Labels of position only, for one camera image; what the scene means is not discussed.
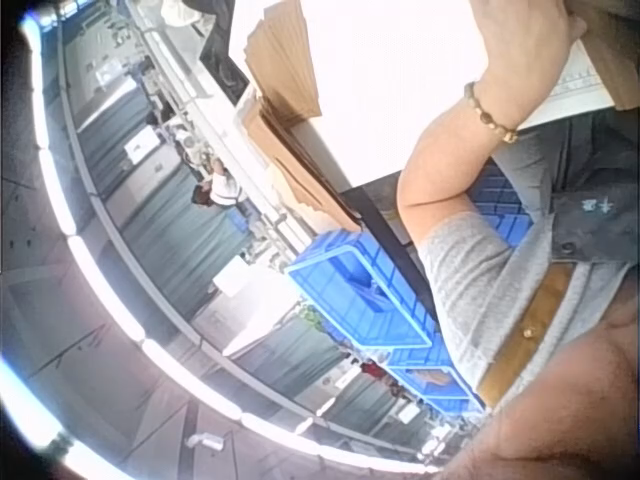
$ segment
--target beaded bracelet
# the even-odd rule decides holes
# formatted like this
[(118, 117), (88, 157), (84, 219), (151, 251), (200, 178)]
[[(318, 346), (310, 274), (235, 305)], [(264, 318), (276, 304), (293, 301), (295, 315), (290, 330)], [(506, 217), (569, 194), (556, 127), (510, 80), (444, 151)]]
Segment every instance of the beaded bracelet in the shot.
[(480, 105), (480, 101), (476, 98), (474, 93), (474, 87), (476, 82), (467, 83), (464, 87), (464, 98), (469, 101), (469, 105), (476, 111), (476, 113), (480, 116), (480, 121), (489, 127), (491, 130), (496, 132), (496, 134), (502, 138), (502, 141), (505, 143), (516, 143), (518, 140), (518, 133), (515, 130), (509, 130), (507, 127), (499, 125), (493, 119), (489, 112), (486, 112), (482, 105)]

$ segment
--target red object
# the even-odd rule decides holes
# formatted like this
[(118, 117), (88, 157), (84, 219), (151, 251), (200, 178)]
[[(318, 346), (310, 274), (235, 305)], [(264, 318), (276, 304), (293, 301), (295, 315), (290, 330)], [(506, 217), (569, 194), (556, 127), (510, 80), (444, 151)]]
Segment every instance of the red object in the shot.
[(363, 363), (362, 365), (360, 365), (360, 370), (362, 370), (362, 373), (371, 375), (373, 378), (376, 378), (378, 380), (382, 380), (384, 377), (387, 376), (387, 372), (378, 364), (373, 362)]

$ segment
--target brown belt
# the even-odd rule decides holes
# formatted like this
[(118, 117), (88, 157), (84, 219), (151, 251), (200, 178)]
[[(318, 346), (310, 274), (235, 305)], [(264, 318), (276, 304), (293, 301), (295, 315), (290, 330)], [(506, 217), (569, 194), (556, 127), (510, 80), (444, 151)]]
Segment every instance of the brown belt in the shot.
[(552, 263), (527, 310), (498, 350), (477, 393), (495, 408), (542, 343), (567, 291), (575, 265)]

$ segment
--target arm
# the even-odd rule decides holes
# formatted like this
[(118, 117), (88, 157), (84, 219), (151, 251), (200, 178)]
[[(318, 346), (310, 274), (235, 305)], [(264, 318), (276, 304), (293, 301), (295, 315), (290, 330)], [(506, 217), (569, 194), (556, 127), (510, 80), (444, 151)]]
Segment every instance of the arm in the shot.
[[(548, 97), (584, 22), (561, 0), (471, 5), (489, 58), (476, 97), (496, 122), (515, 129)], [(500, 143), (465, 100), (424, 131), (398, 185), (398, 211), (414, 243), (450, 216), (473, 211), (465, 192)]]

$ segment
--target hand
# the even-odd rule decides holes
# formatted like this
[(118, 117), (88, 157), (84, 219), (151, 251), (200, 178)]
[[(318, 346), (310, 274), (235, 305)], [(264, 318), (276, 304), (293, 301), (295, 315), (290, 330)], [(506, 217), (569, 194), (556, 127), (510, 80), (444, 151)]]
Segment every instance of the hand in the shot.
[(487, 95), (496, 111), (485, 109), (515, 128), (547, 99), (586, 23), (563, 0), (470, 1), (489, 58), (476, 95), (483, 106)]

